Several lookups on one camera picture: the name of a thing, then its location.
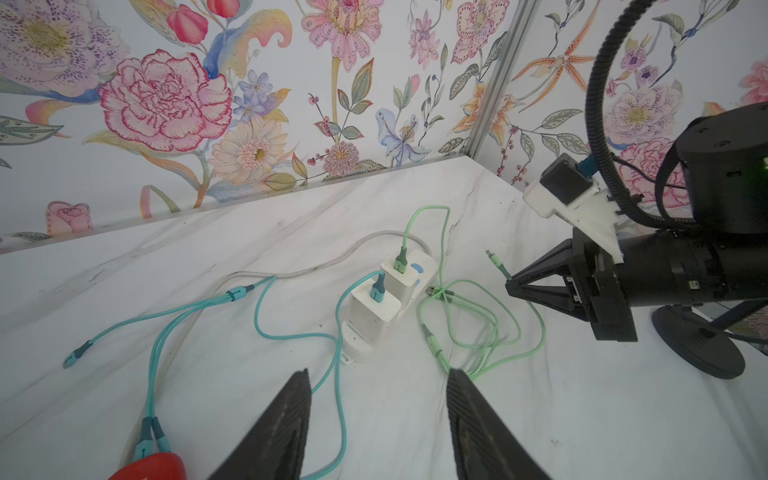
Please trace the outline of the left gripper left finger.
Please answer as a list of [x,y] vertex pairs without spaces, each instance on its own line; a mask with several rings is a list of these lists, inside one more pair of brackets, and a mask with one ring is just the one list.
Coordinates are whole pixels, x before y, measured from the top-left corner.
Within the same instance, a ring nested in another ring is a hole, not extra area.
[[306,369],[294,372],[213,479],[298,479],[311,414]]

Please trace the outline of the red electric shaver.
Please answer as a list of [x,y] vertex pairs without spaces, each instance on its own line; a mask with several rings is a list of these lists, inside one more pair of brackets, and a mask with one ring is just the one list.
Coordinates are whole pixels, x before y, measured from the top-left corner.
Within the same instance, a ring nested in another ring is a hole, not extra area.
[[175,453],[160,452],[134,461],[115,472],[109,480],[186,480],[186,468]]

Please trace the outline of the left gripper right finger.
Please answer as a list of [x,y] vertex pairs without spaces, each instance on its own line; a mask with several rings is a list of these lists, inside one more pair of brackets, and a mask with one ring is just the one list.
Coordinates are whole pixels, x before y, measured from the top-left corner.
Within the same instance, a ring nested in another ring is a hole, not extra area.
[[464,371],[452,369],[449,372],[446,404],[458,478],[522,480],[548,477]]

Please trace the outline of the white power strip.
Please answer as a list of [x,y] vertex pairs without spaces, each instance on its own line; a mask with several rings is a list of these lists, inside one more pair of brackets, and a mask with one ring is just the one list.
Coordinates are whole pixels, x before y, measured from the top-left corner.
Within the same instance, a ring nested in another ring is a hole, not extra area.
[[407,244],[410,241],[417,243],[420,249],[412,253],[412,260],[408,262],[402,270],[397,269],[397,266],[405,261],[405,258],[401,255],[388,258],[381,264],[381,270],[372,277],[373,283],[368,286],[368,295],[361,299],[361,304],[371,309],[372,316],[365,317],[364,322],[360,325],[356,324],[353,319],[343,323],[339,328],[340,335],[344,337],[342,341],[338,340],[336,336],[327,333],[270,336],[262,330],[257,331],[262,337],[270,338],[272,340],[293,340],[306,337],[326,338],[337,342],[339,351],[336,352],[334,360],[328,367],[329,370],[333,370],[340,361],[347,362],[351,359],[362,359],[362,357],[372,352],[374,346],[378,342],[382,341],[387,334],[394,331],[405,311],[438,273],[438,270],[440,269],[438,261],[432,257],[430,247],[424,240],[410,234],[408,231],[383,230],[374,232],[356,241],[340,256],[304,270],[288,273],[236,271],[218,280],[209,291],[205,292],[202,297],[195,302],[162,312],[134,317],[119,322],[109,327],[108,330],[113,331],[122,326],[170,315],[176,312],[186,312],[190,319],[190,323],[186,325],[185,330],[190,331],[203,309],[229,301],[229,297],[222,294],[220,291],[223,289],[224,285],[230,281],[256,278],[259,284],[263,285],[265,289],[269,289],[272,283],[278,279],[287,280],[297,278],[339,264],[351,256],[363,244],[381,236],[402,237],[403,250],[407,249]]

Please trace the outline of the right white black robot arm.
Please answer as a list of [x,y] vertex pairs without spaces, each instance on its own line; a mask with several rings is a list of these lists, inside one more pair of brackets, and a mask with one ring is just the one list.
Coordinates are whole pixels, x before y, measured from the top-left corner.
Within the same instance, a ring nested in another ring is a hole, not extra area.
[[572,235],[509,275],[514,298],[587,323],[595,338],[634,342],[633,309],[655,306],[676,337],[698,332],[686,309],[767,299],[767,106],[753,103],[692,120],[633,191],[605,110],[613,65],[650,10],[633,1],[593,61],[583,110],[582,159],[559,155],[524,192],[542,217]]

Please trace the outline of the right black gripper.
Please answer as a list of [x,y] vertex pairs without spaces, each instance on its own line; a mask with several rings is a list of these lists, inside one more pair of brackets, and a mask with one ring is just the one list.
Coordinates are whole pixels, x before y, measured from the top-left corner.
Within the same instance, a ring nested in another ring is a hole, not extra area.
[[[555,275],[564,276],[563,286],[532,285]],[[512,297],[588,322],[597,340],[638,340],[611,255],[577,228],[571,239],[514,274],[505,287]]]

